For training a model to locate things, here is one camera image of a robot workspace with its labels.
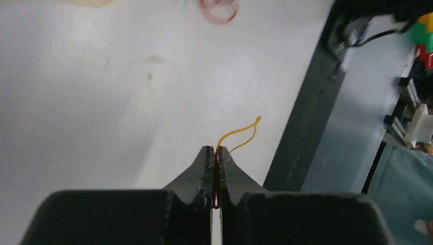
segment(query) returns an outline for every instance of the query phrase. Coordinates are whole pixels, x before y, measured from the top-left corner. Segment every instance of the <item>black wire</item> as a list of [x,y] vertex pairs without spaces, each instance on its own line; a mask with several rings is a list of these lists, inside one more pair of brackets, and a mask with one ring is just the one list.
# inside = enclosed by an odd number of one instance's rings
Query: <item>black wire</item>
[[386,32],[381,32],[381,33],[378,33],[376,35],[373,35],[373,36],[367,38],[364,42],[355,43],[354,45],[347,45],[347,46],[348,47],[362,47],[365,44],[367,44],[367,43],[369,43],[369,42],[371,42],[371,41],[373,41],[373,40],[375,40],[377,38],[381,38],[381,37],[384,37],[386,35],[390,35],[390,34],[394,34],[394,33],[398,33],[398,32],[399,32],[398,30],[389,30],[389,31],[386,31]]
[[411,20],[411,21],[409,21],[401,30],[397,30],[397,29],[393,29],[393,30],[388,30],[388,31],[385,31],[385,32],[381,32],[381,33],[378,33],[378,34],[376,34],[376,35],[373,35],[373,36],[371,36],[371,37],[369,37],[369,38],[367,38],[364,42],[361,42],[361,43],[355,43],[355,44],[353,44],[353,45],[349,45],[349,44],[346,44],[346,46],[347,47],[362,47],[362,46],[364,46],[364,45],[366,45],[367,43],[369,43],[369,42],[371,42],[371,41],[373,41],[373,40],[376,40],[377,38],[381,38],[381,37],[384,37],[384,36],[387,36],[387,35],[391,35],[391,34],[394,34],[394,33],[405,33],[405,32],[407,32],[414,24],[416,23],[416,20],[415,21],[413,21],[413,20]]

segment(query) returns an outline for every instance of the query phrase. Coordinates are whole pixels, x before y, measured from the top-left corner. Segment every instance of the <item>white surface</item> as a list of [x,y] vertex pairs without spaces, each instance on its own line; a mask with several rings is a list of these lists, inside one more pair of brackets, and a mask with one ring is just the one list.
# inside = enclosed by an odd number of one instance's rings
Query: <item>white surface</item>
[[241,0],[225,26],[182,0],[0,5],[0,243],[51,192],[160,188],[258,115],[233,157],[262,184],[332,2]]
[[432,135],[433,115],[428,114],[426,104],[421,104],[415,111],[415,115],[404,137],[404,142],[412,147],[415,147],[417,142],[431,144]]

